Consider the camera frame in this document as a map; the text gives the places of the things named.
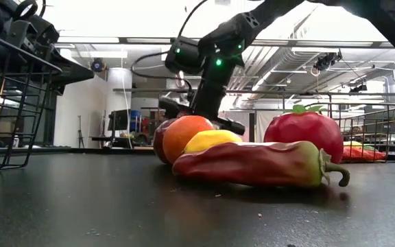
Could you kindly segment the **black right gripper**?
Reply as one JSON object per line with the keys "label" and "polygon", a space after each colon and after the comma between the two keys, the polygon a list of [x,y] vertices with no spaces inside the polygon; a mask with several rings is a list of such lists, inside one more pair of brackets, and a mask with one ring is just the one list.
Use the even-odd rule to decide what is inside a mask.
{"label": "black right gripper", "polygon": [[244,135],[246,127],[232,119],[218,117],[219,107],[226,95],[226,89],[235,66],[229,64],[207,64],[202,74],[201,82],[191,102],[191,108],[169,98],[162,97],[158,107],[165,111],[167,119],[179,118],[183,115],[200,115],[214,120],[220,129],[229,130],[238,135]]}

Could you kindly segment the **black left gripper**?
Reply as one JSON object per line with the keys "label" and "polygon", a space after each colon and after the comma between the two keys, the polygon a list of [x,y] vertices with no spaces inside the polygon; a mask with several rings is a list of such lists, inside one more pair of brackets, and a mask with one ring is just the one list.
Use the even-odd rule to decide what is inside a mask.
{"label": "black left gripper", "polygon": [[28,52],[37,58],[47,61],[57,67],[62,72],[51,69],[47,65],[42,65],[40,62],[34,62],[31,58],[24,56],[21,53],[12,54],[8,65],[8,73],[27,73],[27,67],[30,62],[33,62],[33,76],[35,80],[39,80],[41,73],[47,74],[49,70],[51,74],[51,90],[63,94],[65,86],[68,84],[82,82],[93,79],[95,74],[93,71],[76,61],[71,52],[64,53],[63,50],[56,51],[54,44],[41,45],[36,41],[38,32],[27,20],[9,19],[4,23],[4,41],[14,45],[25,52]]}

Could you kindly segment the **orange fruit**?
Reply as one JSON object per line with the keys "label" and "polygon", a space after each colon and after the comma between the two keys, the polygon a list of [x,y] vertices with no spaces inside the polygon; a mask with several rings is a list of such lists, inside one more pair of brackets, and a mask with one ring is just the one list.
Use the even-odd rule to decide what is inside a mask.
{"label": "orange fruit", "polygon": [[207,118],[199,115],[186,115],[175,120],[166,128],[163,136],[163,151],[168,162],[173,164],[197,133],[214,129]]}

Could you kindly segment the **dark red apple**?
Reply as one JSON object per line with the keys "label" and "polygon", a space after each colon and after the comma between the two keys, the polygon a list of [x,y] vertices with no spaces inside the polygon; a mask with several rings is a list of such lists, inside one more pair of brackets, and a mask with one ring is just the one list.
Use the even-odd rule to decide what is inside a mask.
{"label": "dark red apple", "polygon": [[163,137],[166,129],[176,120],[176,118],[168,119],[162,122],[154,132],[153,149],[155,155],[164,164],[170,165],[171,163],[167,160],[163,149]]}

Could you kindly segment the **long red chili pepper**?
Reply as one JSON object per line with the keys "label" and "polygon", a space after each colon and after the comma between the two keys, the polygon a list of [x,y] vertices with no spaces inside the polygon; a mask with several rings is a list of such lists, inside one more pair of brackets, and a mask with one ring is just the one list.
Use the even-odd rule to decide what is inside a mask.
{"label": "long red chili pepper", "polygon": [[331,162],[331,155],[309,141],[292,143],[223,143],[205,151],[183,154],[172,167],[174,175],[215,183],[253,187],[314,188],[330,180],[330,172],[342,175],[340,187],[350,181],[350,172]]}

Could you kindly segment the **red tomato with green leaf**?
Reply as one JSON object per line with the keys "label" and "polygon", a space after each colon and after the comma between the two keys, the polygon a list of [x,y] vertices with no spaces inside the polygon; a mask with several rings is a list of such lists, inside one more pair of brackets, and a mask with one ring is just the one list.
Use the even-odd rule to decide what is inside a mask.
{"label": "red tomato with green leaf", "polygon": [[292,106],[281,115],[273,118],[268,125],[263,141],[291,143],[310,141],[318,149],[331,155],[331,162],[339,164],[344,153],[344,140],[338,123],[322,115],[321,105],[306,107]]}

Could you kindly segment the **yellow lemon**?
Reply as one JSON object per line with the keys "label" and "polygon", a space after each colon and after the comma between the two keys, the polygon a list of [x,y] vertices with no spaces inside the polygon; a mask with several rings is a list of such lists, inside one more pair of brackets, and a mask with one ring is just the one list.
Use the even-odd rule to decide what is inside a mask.
{"label": "yellow lemon", "polygon": [[242,142],[242,138],[229,130],[205,130],[197,133],[185,146],[183,153],[205,151],[223,143]]}

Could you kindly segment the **white curtain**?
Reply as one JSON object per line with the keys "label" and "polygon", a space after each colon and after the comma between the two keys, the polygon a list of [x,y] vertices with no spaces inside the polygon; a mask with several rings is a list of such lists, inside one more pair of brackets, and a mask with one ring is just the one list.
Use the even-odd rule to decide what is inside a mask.
{"label": "white curtain", "polygon": [[265,131],[269,126],[270,122],[279,115],[276,111],[257,111],[256,112],[256,127],[255,127],[255,138],[256,142],[263,142]]}

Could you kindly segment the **black tripod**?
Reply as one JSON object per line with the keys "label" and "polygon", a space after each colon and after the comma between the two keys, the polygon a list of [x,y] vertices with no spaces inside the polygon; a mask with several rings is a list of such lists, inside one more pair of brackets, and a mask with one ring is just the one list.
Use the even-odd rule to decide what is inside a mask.
{"label": "black tripod", "polygon": [[82,134],[82,120],[81,120],[81,115],[77,116],[78,118],[78,130],[77,130],[77,134],[78,134],[78,147],[79,148],[84,148],[84,137]]}

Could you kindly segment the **black background monitor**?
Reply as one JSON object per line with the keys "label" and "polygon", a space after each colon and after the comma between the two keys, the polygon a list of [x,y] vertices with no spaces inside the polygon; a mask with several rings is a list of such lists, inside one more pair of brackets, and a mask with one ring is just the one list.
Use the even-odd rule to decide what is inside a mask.
{"label": "black background monitor", "polygon": [[109,116],[108,130],[127,130],[128,129],[128,111],[114,110]]}

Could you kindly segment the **blue barrel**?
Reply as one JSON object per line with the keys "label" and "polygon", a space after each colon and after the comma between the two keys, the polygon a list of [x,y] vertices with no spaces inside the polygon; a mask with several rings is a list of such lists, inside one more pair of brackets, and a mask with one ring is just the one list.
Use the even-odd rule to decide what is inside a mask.
{"label": "blue barrel", "polygon": [[140,132],[141,131],[141,112],[138,110],[130,111],[130,132]]}

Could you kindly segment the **black table mat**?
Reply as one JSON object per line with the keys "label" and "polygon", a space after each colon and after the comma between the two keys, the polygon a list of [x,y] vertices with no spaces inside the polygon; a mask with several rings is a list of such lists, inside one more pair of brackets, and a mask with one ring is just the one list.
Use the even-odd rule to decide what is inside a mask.
{"label": "black table mat", "polygon": [[0,247],[395,247],[395,163],[317,189],[178,180],[155,156],[50,154],[0,171]]}

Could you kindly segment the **black ceiling mounted device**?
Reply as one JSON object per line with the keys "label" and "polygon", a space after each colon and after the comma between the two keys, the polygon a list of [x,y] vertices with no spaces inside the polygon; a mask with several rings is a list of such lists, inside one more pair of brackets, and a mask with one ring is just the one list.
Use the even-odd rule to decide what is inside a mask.
{"label": "black ceiling mounted device", "polygon": [[329,69],[336,62],[339,62],[342,59],[342,53],[338,52],[328,52],[317,57],[317,61],[313,65],[313,67],[317,71],[323,71]]}

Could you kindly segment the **orange carrot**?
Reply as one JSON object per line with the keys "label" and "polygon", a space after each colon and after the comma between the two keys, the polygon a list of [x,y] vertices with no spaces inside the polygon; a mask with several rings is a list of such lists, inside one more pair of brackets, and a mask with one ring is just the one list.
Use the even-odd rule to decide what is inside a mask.
{"label": "orange carrot", "polygon": [[385,160],[386,153],[374,148],[366,149],[361,146],[345,147],[343,161],[380,161]]}

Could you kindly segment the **silver ventilation duct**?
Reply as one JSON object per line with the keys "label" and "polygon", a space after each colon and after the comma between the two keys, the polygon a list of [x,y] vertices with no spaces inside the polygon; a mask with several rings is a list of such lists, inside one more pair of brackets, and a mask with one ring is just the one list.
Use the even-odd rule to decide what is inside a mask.
{"label": "silver ventilation duct", "polygon": [[305,73],[306,65],[320,54],[320,49],[309,47],[249,47],[243,53],[245,66],[235,69],[228,89],[265,91],[283,87],[289,76]]}

